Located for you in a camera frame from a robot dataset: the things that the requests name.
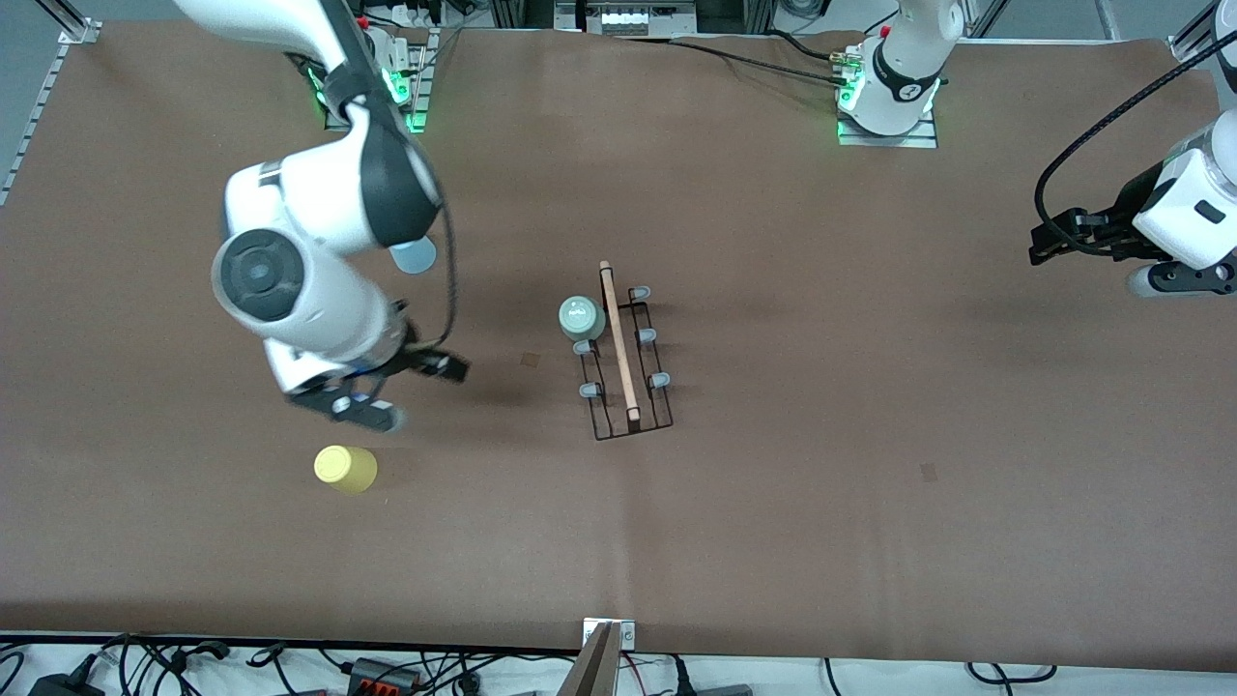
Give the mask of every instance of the power adapter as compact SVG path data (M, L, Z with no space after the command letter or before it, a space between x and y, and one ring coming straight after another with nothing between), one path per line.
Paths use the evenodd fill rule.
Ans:
M421 685L421 674L407 668L361 658L353 663L348 692L366 696L412 696Z
M30 696L104 696L104 694L84 681L78 682L67 674L49 674L38 677L38 681L30 690Z

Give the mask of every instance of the mounting plate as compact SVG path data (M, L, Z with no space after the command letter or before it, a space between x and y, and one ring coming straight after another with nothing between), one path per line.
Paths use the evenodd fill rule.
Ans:
M605 619L605 618L589 618L584 619L584 632L580 639L580 645L589 642L589 637L593 635L593 630L597 628L597 624L604 622L617 622L622 630L622 643L620 648L623 653L630 653L636 649L636 621L635 619Z
M870 147L936 147L936 115L931 109L919 116L909 132L903 135L876 135L855 122L851 116L837 114L837 142L841 145L867 145Z

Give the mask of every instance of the black wire rack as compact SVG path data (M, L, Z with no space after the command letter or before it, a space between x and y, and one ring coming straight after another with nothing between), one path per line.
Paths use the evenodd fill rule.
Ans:
M627 438L628 435L652 433L674 425L674 415L670 412L670 398L668 394L669 386L653 387L653 376L664 375L666 372L662 370L662 356L657 351L657 339L653 337L643 342L640 339L641 329L653 328L653 318L648 310L648 302L636 299L635 288L627 288L627 302L618 304L618 310L623 312L631 319L630 333L637 359L635 363L640 365L641 384L644 386L641 420L632 423L626 418L620 418L618 420L625 424L626 430L616 429L615 420L610 415L609 402L612 396L606 387L605 371L601 368L600 337L589 340L589 351L580 355L580 373L584 376L585 384L595 383L601 388L597 397L586 399L589 419L593 422L593 438L599 443L616 438ZM638 387L636 392L637 399L641 401ZM618 405L615 405L614 410L626 417L626 410Z

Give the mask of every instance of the black cable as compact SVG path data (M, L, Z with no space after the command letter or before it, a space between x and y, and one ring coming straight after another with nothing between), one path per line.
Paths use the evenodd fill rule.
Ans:
M275 663L275 673L280 675L280 681L282 681L283 687L288 690L288 696L297 696L298 691L292 689L292 684L288 681L288 675L283 674L283 665L280 664L280 656L275 655L271 661Z
M787 33L787 32L784 32L784 31L782 31L779 28L771 28L768 31L768 33L769 33L769 36L779 36L779 37L787 40L787 42L790 46L794 46L795 51L803 53L804 56L810 56L810 57L816 58L819 61L829 62L829 53L821 53L820 51L813 51L811 48L808 48L807 46L804 46L803 43L800 43L799 40L795 38L794 35L792 35L792 33Z
M318 61L314 61L313 58L310 58L308 56L302 56L301 53L285 53L283 56L288 61L291 61L293 66L296 66L297 72L304 72L304 68L307 66L310 67L310 68L317 68L318 72L324 73L324 74L327 72L327 67L325 66L323 66L322 63L319 63Z
M459 313L460 303L459 271L455 263L455 221L452 219L452 206L447 204L445 195L443 195L443 236L447 239L447 323L443 324L442 335L430 344L430 347L438 347L450 336L455 329L455 315Z
M434 686L433 686L433 689L430 689L429 692L433 694L433 692L435 692L435 691L438 691L440 689L447 687L448 685L450 685L450 686L454 687L455 682L460 681L465 675L469 674L469 671L468 671L468 660L469 660L470 656L471 655L460 653L460 656L459 656L459 659L455 660L455 664L449 665L445 669L439 669L438 674L435 674L434 679L432 680L434 682ZM438 680L440 680L444 675L452 674L456 669L460 670L460 674L455 675L452 679L448 679L447 681L444 681L442 684L438 684Z
M988 686L1003 686L1006 690L1006 696L1013 696L1014 684L1043 684L1049 679L1056 676L1056 665L1048 665L1048 670L1040 675L1032 676L1009 676L1006 674L1004 669L996 663L988 663L988 666L997 673L997 677L992 679L983 676L975 669L975 663L966 663L966 673L975 677L976 681L987 684Z
M437 684L438 680L443 677L443 675L450 674L452 670L454 670L455 668L460 666L460 664L465 663L466 659L468 659L468 656L464 653L460 653L459 658L455 659L455 664L448 665L447 663L450 661L450 659L452 659L452 654L450 653L443 653L443 656L439 658L439 660L438 660L438 671L434 673L434 675L429 677L429 682L427 682L427 684Z
M132 691L129 689L129 680L125 679L125 658L129 656L129 637L125 635L124 645L120 648L120 660L116 663L116 679L120 681L120 692L124 696L132 696ZM158 694L158 686L156 685L155 692Z
M162 654L163 650L166 650L166 648L161 648L160 654ZM147 654L145 658L142 658L141 663L137 663L137 668L134 668L134 671L137 671L139 668L142 670L141 674L137 675L137 684L134 686L134 696L139 696L142 692L142 684L146 684L146 675L150 674L151 668L153 666L155 666L155 659L151 658L150 654Z
M542 660L567 660L568 663L575 663L575 658L569 658L567 655L506 655L507 658L513 658L516 660L522 660L524 663L539 663ZM651 660L636 660L637 665L652 665Z
M335 660L334 660L334 659L333 659L333 658L332 658L330 655L328 655L328 654L327 654L327 651L325 651L325 650L323 650L322 648L318 648L318 654L319 654L319 655L322 655L322 656L323 656L323 659L324 659L324 660L327 660L328 663L330 663L330 664L335 665L335 669L338 669L339 671L344 671L344 669L345 669L345 668L344 668L344 665L346 665L346 664L348 664L348 663L336 663L336 661L335 661Z
M470 666L468 666L468 660L473 659L473 658L476 658L476 655L461 655L460 660L456 661L454 665L452 665L452 668L449 670L447 670L445 673L439 673L438 676L442 676L443 674L449 674L456 666L463 666L463 670L460 671L460 674L449 677L447 681L444 681L442 684L437 684L435 682L432 686L429 686L424 691L426 695L427 696L433 696L433 694L440 691L442 689L445 689L447 686L449 686L449 685L452 685L452 684L454 684L454 682L456 682L456 681L459 681L459 680L461 680L461 679L464 679L464 677L466 677L466 676L469 676L471 674L476 674L477 671L480 671L480 670L482 670L482 669L492 665L494 663L497 663L499 660L502 660L503 658L506 658L506 655L494 655L494 656L486 658L484 661L481 661L481 664L470 668Z
M183 674L181 674L181 671L183 671L183 668L181 670L177 670L172 665L172 663L169 663L168 659L163 656L163 651L162 650L156 649L156 647L152 643L147 643L147 642L142 640L141 638L139 638L136 635L131 637L131 639L132 639L134 644L136 644L140 648L142 648L143 650L146 650L146 654L150 655L151 659L153 659L158 664L158 666L163 668L163 673L160 675L160 679L155 681L155 695L153 696L157 696L157 694L158 694L158 684L168 674L171 674L173 677L176 677L176 681L181 685L181 692L182 694L184 694L186 691L188 691L189 694L193 694L194 696L202 696L202 692L198 691L198 689L195 686L193 686L193 684L190 684L189 680L186 679ZM124 653L124 650L120 654L120 660L121 660L121 664L124 664L124 660L125 660L125 653Z
M430 58L424 64L424 67L422 67L422 72L424 72L424 70L434 67L434 63L438 62L438 57L442 56L443 53L445 53L447 49L450 48L455 43L455 41L460 36L460 32L463 32L466 26L469 26L470 23L475 22L477 19L480 19L482 16L485 16L485 12L475 12L473 16L470 16L469 19L464 20L463 22L460 22L460 26L455 27L455 31L453 31L452 35L447 37L447 41L443 41L442 43L438 45L438 51L434 51L434 57Z
M155 680L155 689L151 691L151 696L158 696L158 687L163 686L163 677L167 676L167 675L169 675L169 674L172 674L172 673L169 673L169 671L162 671L162 673L160 673L158 679Z
M970 673L970 675L974 676L975 679L982 681L983 684L987 684L990 686L1004 687L1006 696L1013 696L1013 684L1009 681L1009 676L1006 675L1004 670L1001 669L1001 665L996 663L988 663L988 665L991 665L992 669L996 670L997 679L988 679L986 676L981 676L980 673L975 671L975 663L966 663L966 671Z
M26 664L26 654L9 653L7 655L0 658L0 665L7 663L9 660L16 660L17 664L12 666L12 671L9 673L9 677L4 680L4 684L0 684L0 694L9 691L9 687L12 686L12 680L17 679L17 673L20 673L22 665Z
M379 26L403 26L401 23L397 23L395 20L390 20L387 17L380 17L377 15L371 15L371 14L364 11L364 10L360 14L357 14L356 16L365 17L367 20L372 20L372 21L377 21L377 22L382 22Z
M452 692L453 694L455 692L455 687L458 685L461 685L464 682L465 676L468 676L468 655L460 655L460 660L459 660L459 663L455 664L455 666L460 668L461 671L460 671L460 675L458 677L455 677L453 680L449 680L449 684L452 685ZM447 686L447 685L444 684L444 685L439 686L438 689L442 689L443 686Z
M682 46L684 48L691 48L694 51L703 51L713 56L719 56L730 61L738 61L740 63L747 63L748 66L756 66L758 68L764 68L767 70L776 70L779 73L793 74L798 77L805 77L808 79L818 79L820 82L826 82L835 87L844 87L846 80L835 75L826 75L820 73L809 73L808 70L797 70L794 68L788 68L785 66L777 66L773 63L766 63L764 61L757 61L756 58L748 58L747 56L737 56L735 53L727 53L725 51L719 51L716 48L709 48L708 46L700 46L698 43L679 43L678 41L668 41L669 46Z
M1071 142L1069 147L1066 147L1060 155L1056 156L1055 159L1051 161L1051 163L1048 164L1048 167L1044 169L1044 173L1039 174L1039 180L1035 182L1035 197L1034 197L1035 211L1039 213L1039 219L1043 220L1044 225L1048 226L1048 229L1053 230L1053 232L1056 234L1056 236L1059 236L1061 241L1064 241L1070 248L1075 251L1081 251L1084 253L1090 253L1092 256L1113 255L1112 248L1103 248L1101 246L1096 246L1094 244L1087 244L1082 240L1075 239L1074 235L1061 229L1060 225L1053 221L1053 218L1049 216L1048 208L1044 205L1044 190L1048 188L1048 180L1053 178L1053 174L1056 173L1056 169L1059 169L1061 164L1065 163L1066 159L1069 159L1075 152L1077 152L1080 147L1086 145L1089 140L1098 135L1101 130L1112 125L1112 121L1126 115L1127 111L1141 104L1144 99L1147 99L1152 94L1159 91L1160 88L1163 88L1165 84L1173 82L1174 79L1185 74L1186 72L1194 69L1199 63L1206 61L1211 56L1215 56L1233 41L1237 41L1237 32L1230 33L1228 36L1212 43L1211 46L1202 49L1197 56L1190 58L1189 61L1181 63L1180 66L1173 68L1171 70L1164 73L1147 87L1139 89L1137 94L1134 94L1129 99L1126 99L1116 109L1108 111L1106 116L1100 119L1086 132L1080 135L1077 140Z
M884 15L883 17L876 20L876 23L873 23L872 26L870 26L870 27L867 27L867 28L863 30L863 35L866 36L866 35L871 33L873 28L876 28L876 27L883 25L884 22L892 20L893 15L897 15L897 14L898 14L898 11L894 10L894 11L889 12L888 15Z
M679 677L679 687L674 691L675 696L695 696L695 687L691 686L691 676L688 674L688 665L683 661L683 658L678 655L670 655L674 660L674 671Z
M829 687L834 690L834 696L842 696L841 690L837 689L837 681L834 680L834 663L829 658L825 658L825 676L829 677Z

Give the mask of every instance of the floor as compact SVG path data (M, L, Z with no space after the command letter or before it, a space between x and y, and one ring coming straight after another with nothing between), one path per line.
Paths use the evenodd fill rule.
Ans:
M1116 27L1123 38L1163 38L1179 30L1204 5L1205 0L1111 0ZM824 28L865 28L897 6L896 0L834 0L823 21L805 25L803 20L782 14L778 26L798 31ZM173 19L179 11L171 0L79 0L83 14L103 20ZM0 2L0 161L10 161L16 152L31 109L57 51L58 26L31 0ZM993 37L1011 38L1103 38L1103 27L1095 0L1013 0L993 27ZM27 669L15 682L14 692L26 692L37 674L69 671L80 659L82 650L48 648L30 655ZM313 664L310 655L294 658L289 664L293 682L304 684L330 676L329 670ZM494 668L486 696L505 696L537 689L554 691L563 665L546 663L513 663L506 669ZM819 660L725 659L700 658L693 661L696 686L721 686L735 682L751 684L757 695L783 696L828 694ZM961 665L899 664L844 660L835 664L841 692L862 694L997 694L998 690L978 685L961 670ZM226 673L205 679L205 684L228 692L277 694L282 689L273 673L249 670L235 665ZM651 692L673 687L673 669L649 665L644 675ZM1169 673L1137 673L1132 670L1063 670L1050 682L1022 687L1019 692L1051 696L1054 694L1174 694L1206 695L1233 692L1233 681L1222 675L1191 675ZM108 687L110 692L118 692ZM620 680L620 696L636 691Z
M25 648L26 663L14 680L11 694L27 694L35 680L48 674L69 674L90 651L82 645L32 645ZM118 650L110 650L111 658ZM280 682L273 666L254 669L244 660L255 649L238 648L223 663L203 655L194 658L186 677L205 696L229 694L231 696L270 696L288 694ZM332 650L335 661L369 658L387 665L400 665L422 659L413 653L375 653ZM137 649L129 654L126 670L135 673ZM428 655L437 671L438 654ZM824 660L811 658L715 658L684 655L684 664L696 691L746 685L753 696L835 696L830 689ZM616 682L615 696L669 696L677 687L673 663L666 655L635 655L640 671L640 684L630 669L622 669ZM346 677L332 668L313 650L287 650L282 654L288 684L298 694L324 689L327 694L348 694ZM480 660L470 661L470 665ZM555 694L571 668L565 660L523 661L505 659L480 670L480 696L548 696ZM1011 677L1039 674L1039 668L1004 665ZM11 665L0 666L0 675L7 677ZM998 686L986 686L971 679L962 665L949 663L883 663L876 660L831 660L836 694L841 696L1001 696ZM991 675L991 668L977 665L982 675ZM172 679L166 680L158 694L150 690L152 674L142 687L142 694L177 694ZM108 696L121 696L118 671L114 664L99 660L90 675L90 685ZM136 679L131 686L137 686ZM1237 675L1190 673L1139 673L1134 670L1101 670L1061 668L1049 681L1014 687L1017 696L1221 696L1237 687Z

